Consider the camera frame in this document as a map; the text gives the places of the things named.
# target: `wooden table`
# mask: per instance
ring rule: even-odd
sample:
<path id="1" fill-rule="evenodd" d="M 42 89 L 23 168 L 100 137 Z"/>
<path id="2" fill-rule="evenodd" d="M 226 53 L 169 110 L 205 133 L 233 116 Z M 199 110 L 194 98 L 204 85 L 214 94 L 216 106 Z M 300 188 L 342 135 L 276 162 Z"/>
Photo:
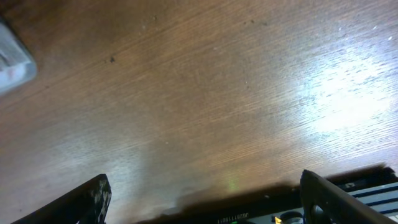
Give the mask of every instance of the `wooden table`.
<path id="1" fill-rule="evenodd" d="M 108 223 L 398 156 L 395 0 L 2 1 L 1 223 L 100 173 Z"/>

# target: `wooden surface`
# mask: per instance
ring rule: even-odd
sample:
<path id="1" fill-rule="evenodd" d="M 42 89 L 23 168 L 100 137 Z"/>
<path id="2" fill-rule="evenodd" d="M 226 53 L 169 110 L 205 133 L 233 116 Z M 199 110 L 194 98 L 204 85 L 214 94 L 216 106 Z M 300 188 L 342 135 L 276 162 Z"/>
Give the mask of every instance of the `wooden surface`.
<path id="1" fill-rule="evenodd" d="M 0 98 L 1 223 L 100 173 L 108 223 L 131 223 L 397 168 L 395 0 L 0 5 L 39 67 Z"/>

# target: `white plastic object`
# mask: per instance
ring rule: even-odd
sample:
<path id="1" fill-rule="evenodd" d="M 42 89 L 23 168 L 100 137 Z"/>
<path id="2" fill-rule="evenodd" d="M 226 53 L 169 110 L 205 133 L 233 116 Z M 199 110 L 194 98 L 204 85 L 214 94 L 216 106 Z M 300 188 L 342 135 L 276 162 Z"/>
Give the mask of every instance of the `white plastic object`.
<path id="1" fill-rule="evenodd" d="M 36 72 L 33 58 L 0 20 L 0 95 L 33 79 Z"/>

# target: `yellow component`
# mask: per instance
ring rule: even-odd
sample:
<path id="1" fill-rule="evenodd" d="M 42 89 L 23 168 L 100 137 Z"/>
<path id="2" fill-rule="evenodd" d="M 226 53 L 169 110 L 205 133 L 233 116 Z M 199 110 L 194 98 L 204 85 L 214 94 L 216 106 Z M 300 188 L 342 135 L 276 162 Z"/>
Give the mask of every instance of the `yellow component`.
<path id="1" fill-rule="evenodd" d="M 275 217 L 275 223 L 276 224 L 282 224 L 282 220 L 278 217 Z"/>

